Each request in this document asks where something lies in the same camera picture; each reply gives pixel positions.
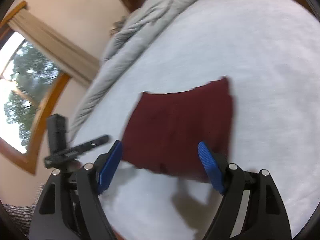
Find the red cloth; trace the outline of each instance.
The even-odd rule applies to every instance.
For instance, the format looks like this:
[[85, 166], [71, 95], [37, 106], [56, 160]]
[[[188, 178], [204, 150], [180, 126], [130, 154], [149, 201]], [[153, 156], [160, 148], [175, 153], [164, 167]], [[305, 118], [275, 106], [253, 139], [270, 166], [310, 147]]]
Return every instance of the red cloth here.
[[157, 173], [204, 179], [198, 143], [227, 155], [231, 119], [227, 78], [186, 92], [143, 92], [122, 138], [123, 160]]

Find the silver screw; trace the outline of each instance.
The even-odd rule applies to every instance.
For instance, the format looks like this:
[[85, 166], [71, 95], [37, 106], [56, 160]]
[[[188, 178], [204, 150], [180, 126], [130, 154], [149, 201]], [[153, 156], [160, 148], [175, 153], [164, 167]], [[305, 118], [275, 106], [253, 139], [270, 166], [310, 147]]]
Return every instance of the silver screw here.
[[268, 176], [268, 175], [269, 175], [269, 171], [267, 171], [267, 170], [261, 170], [261, 174], [262, 174], [263, 176]]
[[235, 171], [236, 169], [238, 169], [238, 166], [237, 166], [237, 164], [230, 163], [230, 164], [229, 164], [229, 169]]
[[59, 169], [54, 169], [52, 171], [53, 176], [57, 176], [58, 174], [60, 174], [60, 170]]
[[86, 163], [85, 165], [84, 165], [84, 169], [85, 170], [91, 170], [93, 168], [93, 164], [92, 163]]

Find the tree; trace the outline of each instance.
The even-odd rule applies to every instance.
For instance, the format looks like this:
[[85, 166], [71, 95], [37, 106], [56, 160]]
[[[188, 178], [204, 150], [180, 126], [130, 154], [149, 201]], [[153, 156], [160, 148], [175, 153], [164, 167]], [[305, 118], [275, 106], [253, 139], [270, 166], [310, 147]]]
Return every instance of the tree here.
[[19, 124], [21, 145], [26, 148], [37, 107], [53, 80], [58, 76], [59, 69], [30, 42], [22, 44], [13, 57], [13, 64], [11, 80], [17, 83], [20, 91], [36, 103], [32, 105], [32, 102], [11, 91], [8, 102], [4, 105], [7, 122]]

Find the white bed sheet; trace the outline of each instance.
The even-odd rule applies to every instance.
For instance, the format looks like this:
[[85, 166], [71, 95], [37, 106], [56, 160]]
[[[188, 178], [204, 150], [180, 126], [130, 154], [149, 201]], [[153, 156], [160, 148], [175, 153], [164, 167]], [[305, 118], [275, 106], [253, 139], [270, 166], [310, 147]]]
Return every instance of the white bed sheet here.
[[[320, 201], [319, 37], [319, 22], [291, 0], [199, 0], [115, 83], [74, 144], [102, 134], [121, 139], [140, 92], [185, 91], [228, 75], [235, 98], [229, 160], [270, 171], [295, 236]], [[80, 161], [94, 162], [110, 147]], [[220, 199], [210, 184], [124, 162], [100, 198], [127, 240], [201, 239]]]

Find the beige wall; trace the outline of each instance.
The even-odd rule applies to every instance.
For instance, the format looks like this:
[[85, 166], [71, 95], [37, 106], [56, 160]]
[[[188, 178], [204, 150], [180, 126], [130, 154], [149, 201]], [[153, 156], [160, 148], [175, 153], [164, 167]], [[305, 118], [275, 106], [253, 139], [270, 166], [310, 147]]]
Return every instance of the beige wall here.
[[[75, 80], [69, 80], [53, 110], [70, 117], [79, 103], [86, 89]], [[20, 169], [0, 154], [0, 199], [11, 205], [30, 205], [34, 201], [35, 193], [40, 183], [45, 183], [51, 173], [43, 164], [43, 158], [49, 155], [47, 133], [45, 133], [40, 147], [36, 175]]]
[[30, 13], [96, 58], [105, 48], [112, 23], [128, 14], [120, 0], [25, 1]]

